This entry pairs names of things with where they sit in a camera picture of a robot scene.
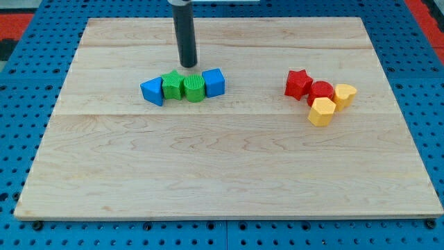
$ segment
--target green block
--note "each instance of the green block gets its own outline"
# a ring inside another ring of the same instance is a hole
[[[179,74],[176,70],[162,75],[162,90],[164,92],[165,99],[182,100],[182,95],[184,93],[184,78],[185,77]]]
[[[199,102],[205,98],[205,80],[202,76],[191,75],[183,81],[185,96],[190,102]]]

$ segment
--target blue cube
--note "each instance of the blue cube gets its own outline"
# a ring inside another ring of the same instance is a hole
[[[205,79],[205,93],[207,97],[225,94],[225,79],[219,68],[204,71],[202,76]]]
[[[164,93],[162,91],[162,77],[154,78],[140,85],[144,99],[162,106],[164,104]]]

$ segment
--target yellow hexagon block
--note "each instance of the yellow hexagon block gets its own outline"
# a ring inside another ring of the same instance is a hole
[[[316,98],[308,114],[308,120],[314,126],[327,126],[332,120],[335,108],[336,104],[328,97]]]
[[[348,107],[355,95],[357,89],[348,84],[338,84],[334,89],[333,102],[336,104],[336,111],[341,111],[345,107]]]

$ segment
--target red star block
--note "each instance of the red star block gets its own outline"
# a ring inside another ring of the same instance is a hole
[[[287,86],[285,87],[285,95],[294,97],[298,101],[303,95],[310,91],[313,78],[307,75],[305,69],[295,72],[290,70],[287,77]]]
[[[307,103],[311,107],[313,101],[319,97],[328,97],[330,100],[333,99],[334,88],[331,84],[326,81],[317,81],[313,83],[310,88]]]

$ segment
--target wood grain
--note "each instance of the wood grain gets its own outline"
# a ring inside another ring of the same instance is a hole
[[[23,220],[438,217],[436,196],[359,18],[91,19],[17,204]],[[220,67],[226,94],[147,103],[139,84]],[[356,86],[327,128],[289,69]]]

